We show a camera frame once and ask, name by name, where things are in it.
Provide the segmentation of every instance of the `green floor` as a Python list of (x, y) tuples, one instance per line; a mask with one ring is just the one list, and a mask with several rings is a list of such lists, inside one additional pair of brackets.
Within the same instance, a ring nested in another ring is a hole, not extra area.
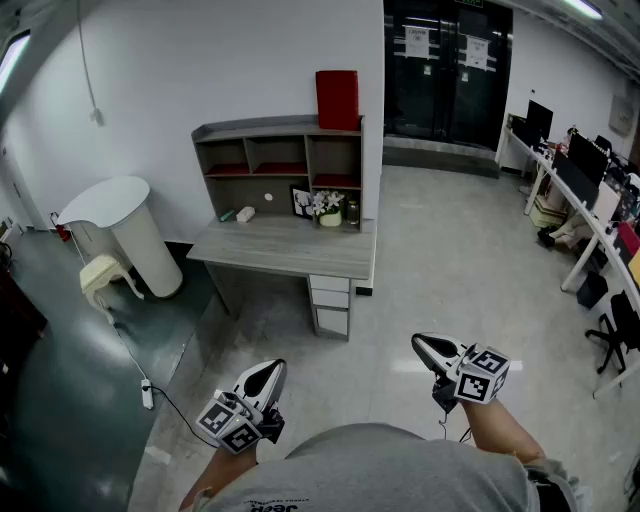
[[(175, 297), (156, 299), (139, 278), (144, 301), (126, 284), (106, 295), (131, 350), (160, 387), (213, 293), (204, 266), (185, 260), (186, 247), (174, 249), (184, 273)], [(14, 256), (14, 279), (49, 324), (22, 368), (0, 468), (36, 510), (124, 511), (155, 417), (142, 407), (141, 376), (105, 317), (84, 299), (82, 262), (71, 242), (27, 233)]]

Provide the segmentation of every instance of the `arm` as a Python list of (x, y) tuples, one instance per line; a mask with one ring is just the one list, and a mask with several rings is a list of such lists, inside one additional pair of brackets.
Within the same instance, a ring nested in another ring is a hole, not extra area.
[(209, 489), (207, 496), (213, 497), (244, 472), (254, 467), (257, 464), (257, 446), (258, 443), (239, 455), (232, 455), (224, 448), (218, 448), (200, 478), (196, 480), (196, 483), (182, 500), (180, 510), (190, 507), (196, 494), (203, 489)]
[(546, 458), (540, 445), (498, 400), (486, 405), (461, 403), (473, 440), (481, 450), (515, 455), (523, 464)]

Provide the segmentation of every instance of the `picture frame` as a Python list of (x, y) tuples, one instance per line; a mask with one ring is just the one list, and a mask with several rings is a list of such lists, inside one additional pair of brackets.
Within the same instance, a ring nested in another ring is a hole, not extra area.
[(291, 208), (296, 217), (304, 219), (313, 219), (313, 196), (306, 187), (299, 185), (290, 185), (291, 189)]

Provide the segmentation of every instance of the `red shelf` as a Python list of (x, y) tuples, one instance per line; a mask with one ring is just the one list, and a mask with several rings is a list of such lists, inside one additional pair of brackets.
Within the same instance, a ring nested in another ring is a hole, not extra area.
[(349, 174), (318, 174), (313, 180), (313, 188), (342, 188), (360, 190), (360, 180)]
[(307, 166), (304, 162), (293, 163), (264, 163), (253, 171), (253, 174), (292, 174), (294, 176), (306, 176)]
[(242, 176), (250, 175), (249, 166), (247, 164), (219, 164), (214, 165), (205, 176)]

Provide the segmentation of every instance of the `glass door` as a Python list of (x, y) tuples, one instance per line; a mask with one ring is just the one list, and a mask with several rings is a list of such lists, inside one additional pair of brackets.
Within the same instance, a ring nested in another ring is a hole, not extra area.
[(386, 133), (495, 150), (511, 23), (492, 4), (385, 0)]

